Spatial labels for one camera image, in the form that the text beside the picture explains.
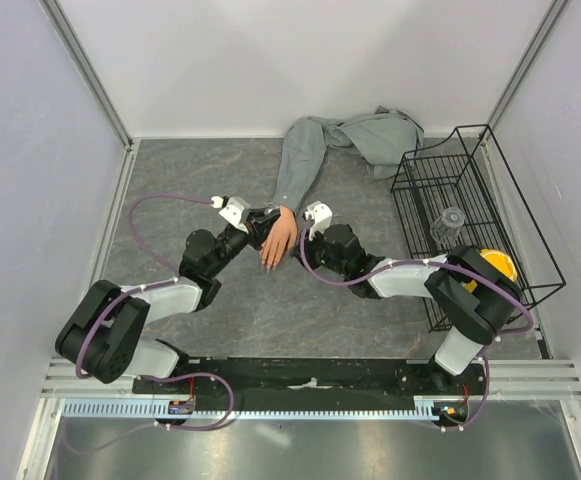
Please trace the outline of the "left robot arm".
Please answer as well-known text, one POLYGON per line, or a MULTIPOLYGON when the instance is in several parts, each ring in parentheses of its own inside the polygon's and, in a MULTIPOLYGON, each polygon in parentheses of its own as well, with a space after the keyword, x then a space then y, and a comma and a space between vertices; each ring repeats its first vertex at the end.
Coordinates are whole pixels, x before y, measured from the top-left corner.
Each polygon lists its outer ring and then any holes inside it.
POLYGON ((89 288, 55 340, 55 352, 75 366, 79 377, 110 384, 147 362, 166 392, 186 388, 190 371, 178 362, 178 351, 162 342, 154 348, 142 343, 144 327, 208 307, 221 288, 217 275, 246 247, 261 249, 280 217, 277 207, 251 209, 237 197, 221 197, 217 208, 226 220, 224 230, 190 233, 173 277, 125 287, 99 280, 89 288))

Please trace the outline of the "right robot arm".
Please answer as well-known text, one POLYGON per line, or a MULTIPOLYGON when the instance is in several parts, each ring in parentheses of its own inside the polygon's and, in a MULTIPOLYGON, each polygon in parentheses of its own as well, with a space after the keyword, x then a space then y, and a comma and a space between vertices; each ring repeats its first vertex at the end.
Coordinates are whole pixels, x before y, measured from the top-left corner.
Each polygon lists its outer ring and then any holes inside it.
POLYGON ((471 246, 427 259, 396 260, 368 253, 351 227, 304 230, 292 255, 317 280, 368 299, 415 297, 436 303, 451 327, 430 360, 428 381, 437 392, 453 392, 470 363, 523 310, 521 290, 471 246))

